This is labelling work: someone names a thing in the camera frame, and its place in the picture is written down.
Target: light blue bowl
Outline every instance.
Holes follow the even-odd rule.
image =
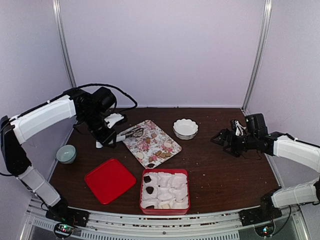
[[[55,154],[55,159],[62,164],[72,164],[76,159],[76,148],[72,145],[64,145]]]

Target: white backdrop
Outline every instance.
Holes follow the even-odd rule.
[[[76,83],[145,106],[240,107],[264,0],[61,0]],[[129,101],[119,98],[120,106]]]

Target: white robotic arm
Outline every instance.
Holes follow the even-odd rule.
[[[132,97],[117,87],[108,84],[92,85],[116,88],[134,102],[134,107],[128,109],[137,106]],[[68,208],[68,202],[32,166],[21,144],[51,125],[76,116],[78,122],[86,123],[89,132],[101,146],[115,147],[117,134],[113,127],[127,120],[125,115],[107,112],[112,105],[116,108],[116,97],[105,87],[100,87],[94,93],[81,90],[83,87],[88,85],[67,90],[38,107],[10,119],[4,116],[0,121],[1,152],[8,172],[43,201],[55,220],[63,220],[71,226],[75,224],[75,218],[84,218],[81,215],[83,211]]]
[[[287,135],[282,135],[274,142],[273,154],[320,173],[320,148],[315,145],[302,143],[297,138],[292,139]],[[282,208],[287,205],[318,202],[315,185],[317,182],[318,179],[315,179],[297,186],[279,189],[271,196],[274,207]]]
[[[223,146],[225,152],[235,157],[240,157],[242,152],[248,150],[259,150],[271,156],[295,161],[320,173],[320,146],[300,141],[287,133],[269,134],[261,113],[248,115],[245,121],[247,133],[239,131],[239,128],[244,129],[239,126],[239,121],[232,120],[231,130],[222,129],[211,138],[211,142]],[[279,209],[282,207],[294,204],[318,204],[319,201],[320,182],[317,179],[293,187],[276,189],[261,198],[259,209],[240,212],[242,224],[249,225],[280,217]]]

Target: dark brown tabletop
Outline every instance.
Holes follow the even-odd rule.
[[[236,158],[210,142],[222,128],[230,128],[230,120],[244,123],[240,109],[228,108],[137,108],[128,111],[128,122],[117,126],[118,132],[144,120],[152,120],[181,147],[182,151],[157,168],[186,169],[189,176],[189,214],[211,213],[248,208],[260,204],[260,197],[278,187],[271,167],[263,155],[245,152]],[[173,132],[177,119],[190,118],[199,125],[192,140],[180,140]],[[120,142],[115,149],[96,149],[94,138],[85,124],[78,127],[85,135],[73,131],[68,144],[74,145],[74,163],[58,163],[50,183],[68,200],[71,207],[121,213],[143,214],[139,208],[140,187],[144,167]],[[85,175],[110,158],[118,159],[135,177],[136,184],[108,205],[102,205],[84,181]]]

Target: white scalloped bowl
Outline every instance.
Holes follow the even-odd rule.
[[[173,124],[174,134],[182,140],[190,140],[198,133],[198,125],[191,119],[179,119]]]

